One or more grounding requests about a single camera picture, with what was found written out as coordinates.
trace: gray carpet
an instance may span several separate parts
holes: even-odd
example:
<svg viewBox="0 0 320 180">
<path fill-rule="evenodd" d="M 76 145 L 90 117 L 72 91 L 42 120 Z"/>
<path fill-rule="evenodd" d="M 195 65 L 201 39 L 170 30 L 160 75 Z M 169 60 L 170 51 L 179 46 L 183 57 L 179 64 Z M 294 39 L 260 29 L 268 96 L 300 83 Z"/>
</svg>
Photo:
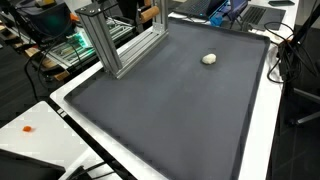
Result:
<svg viewBox="0 0 320 180">
<path fill-rule="evenodd" d="M 0 127 L 36 103 L 31 85 L 23 71 L 26 61 L 27 58 L 17 54 L 12 47 L 4 45 L 0 49 Z M 40 99 L 47 100 L 49 92 L 40 85 L 31 66 L 29 72 Z"/>
</svg>

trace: white table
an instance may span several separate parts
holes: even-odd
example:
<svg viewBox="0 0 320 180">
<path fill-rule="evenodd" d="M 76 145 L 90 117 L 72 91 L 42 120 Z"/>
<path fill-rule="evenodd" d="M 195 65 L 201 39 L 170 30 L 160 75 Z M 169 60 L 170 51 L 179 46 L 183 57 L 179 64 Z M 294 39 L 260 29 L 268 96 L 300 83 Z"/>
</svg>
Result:
<svg viewBox="0 0 320 180">
<path fill-rule="evenodd" d="M 282 8 L 287 10 L 283 23 L 288 24 L 292 28 L 294 27 L 299 0 L 294 0 L 294 2 L 295 6 Z M 253 0 L 250 3 L 269 7 L 267 1 L 265 0 Z M 283 35 L 290 35 L 290 32 L 284 29 L 284 27 L 280 28 L 280 33 Z M 123 52 L 128 45 L 132 44 L 133 42 L 134 40 L 118 49 L 118 53 Z M 266 177 L 282 91 L 282 87 L 280 85 L 271 83 L 266 77 L 268 70 L 271 66 L 273 66 L 276 60 L 275 55 L 276 48 L 270 48 L 260 79 L 260 85 L 251 118 L 247 143 L 245 145 L 245 152 L 242 160 L 239 180 L 262 180 Z M 114 140 L 110 135 L 98 128 L 86 117 L 82 116 L 64 100 L 66 94 L 91 77 L 101 68 L 101 63 L 96 63 L 90 69 L 86 70 L 75 79 L 52 93 L 50 95 L 51 99 L 89 134 L 91 134 L 136 178 L 139 180 L 166 179 L 164 176 L 155 171 L 153 168 L 123 147 L 120 143 Z M 273 78 L 276 79 L 279 77 L 277 74 L 275 74 Z"/>
<path fill-rule="evenodd" d="M 31 126 L 31 132 L 22 131 Z M 74 132 L 69 125 L 45 102 L 39 102 L 0 129 L 0 149 L 59 165 L 66 179 L 76 168 L 91 167 L 103 160 Z M 97 177 L 113 170 L 103 165 L 91 172 Z M 104 180 L 121 178 L 112 174 Z"/>
</svg>

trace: aluminum frame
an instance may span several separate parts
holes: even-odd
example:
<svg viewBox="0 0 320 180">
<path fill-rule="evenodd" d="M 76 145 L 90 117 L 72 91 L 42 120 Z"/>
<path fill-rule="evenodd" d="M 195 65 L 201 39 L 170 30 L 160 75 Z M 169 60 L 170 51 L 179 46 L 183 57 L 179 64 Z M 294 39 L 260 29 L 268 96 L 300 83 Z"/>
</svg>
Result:
<svg viewBox="0 0 320 180">
<path fill-rule="evenodd" d="M 147 55 L 168 34 L 167 0 L 152 0 L 151 6 L 158 6 L 160 13 L 153 18 L 151 31 L 136 37 L 139 40 L 121 54 L 117 53 L 109 29 L 105 24 L 103 11 L 108 10 L 104 3 L 94 2 L 76 10 L 105 71 L 121 79 L 145 55 Z"/>
</svg>

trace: orange object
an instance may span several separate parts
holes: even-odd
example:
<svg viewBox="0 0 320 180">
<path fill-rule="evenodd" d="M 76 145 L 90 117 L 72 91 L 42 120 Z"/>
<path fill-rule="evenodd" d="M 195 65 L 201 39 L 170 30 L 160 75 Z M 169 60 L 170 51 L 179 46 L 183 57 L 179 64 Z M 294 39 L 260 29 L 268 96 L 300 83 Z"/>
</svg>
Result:
<svg viewBox="0 0 320 180">
<path fill-rule="evenodd" d="M 79 21 L 79 17 L 70 13 L 70 19 L 73 20 L 73 21 Z"/>
<path fill-rule="evenodd" d="M 159 13 L 160 13 L 160 9 L 157 6 L 153 6 L 152 8 L 141 13 L 141 17 L 140 17 L 141 23 L 145 23 L 149 21 Z"/>
<path fill-rule="evenodd" d="M 22 129 L 24 132 L 30 132 L 32 130 L 32 128 L 30 126 L 25 126 Z"/>
</svg>

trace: white ball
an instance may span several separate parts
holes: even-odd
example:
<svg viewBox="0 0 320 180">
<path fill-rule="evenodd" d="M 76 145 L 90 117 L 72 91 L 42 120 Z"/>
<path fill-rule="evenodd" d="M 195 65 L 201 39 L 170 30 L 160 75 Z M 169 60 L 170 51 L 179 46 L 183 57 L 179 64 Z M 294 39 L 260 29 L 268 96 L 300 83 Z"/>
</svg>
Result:
<svg viewBox="0 0 320 180">
<path fill-rule="evenodd" d="M 202 62 L 204 64 L 213 64 L 217 60 L 217 56 L 215 54 L 208 54 L 202 58 Z"/>
</svg>

